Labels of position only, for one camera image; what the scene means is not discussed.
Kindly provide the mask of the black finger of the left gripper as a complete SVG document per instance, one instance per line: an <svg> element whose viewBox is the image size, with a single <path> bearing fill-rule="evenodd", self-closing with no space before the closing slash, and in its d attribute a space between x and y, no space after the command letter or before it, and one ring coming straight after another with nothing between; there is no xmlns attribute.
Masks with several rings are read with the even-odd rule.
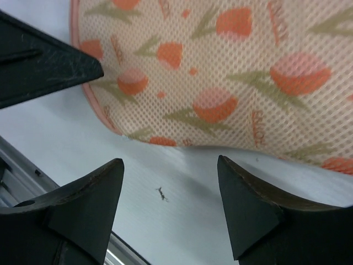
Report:
<svg viewBox="0 0 353 265"><path fill-rule="evenodd" d="M1 108L103 75L98 59L1 12Z"/></svg>

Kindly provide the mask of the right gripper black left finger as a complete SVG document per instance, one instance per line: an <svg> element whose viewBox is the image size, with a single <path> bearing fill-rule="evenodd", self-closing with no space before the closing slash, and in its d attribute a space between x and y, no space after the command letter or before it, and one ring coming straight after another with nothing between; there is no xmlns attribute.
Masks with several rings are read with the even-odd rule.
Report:
<svg viewBox="0 0 353 265"><path fill-rule="evenodd" d="M103 264L124 177L115 158L86 176L1 208L1 264Z"/></svg>

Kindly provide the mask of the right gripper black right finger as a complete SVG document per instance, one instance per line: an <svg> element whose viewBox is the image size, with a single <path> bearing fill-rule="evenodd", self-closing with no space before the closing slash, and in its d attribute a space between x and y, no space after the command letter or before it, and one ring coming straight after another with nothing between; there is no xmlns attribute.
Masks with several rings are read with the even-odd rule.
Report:
<svg viewBox="0 0 353 265"><path fill-rule="evenodd" d="M240 264L351 264L352 207L288 193L220 156L218 183Z"/></svg>

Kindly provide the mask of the floral orange laundry bag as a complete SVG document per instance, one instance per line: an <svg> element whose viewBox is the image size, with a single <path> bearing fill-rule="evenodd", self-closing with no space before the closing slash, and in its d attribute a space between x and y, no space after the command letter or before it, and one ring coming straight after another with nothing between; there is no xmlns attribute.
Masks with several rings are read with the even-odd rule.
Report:
<svg viewBox="0 0 353 265"><path fill-rule="evenodd" d="M101 122L352 174L351 1L72 1Z"/></svg>

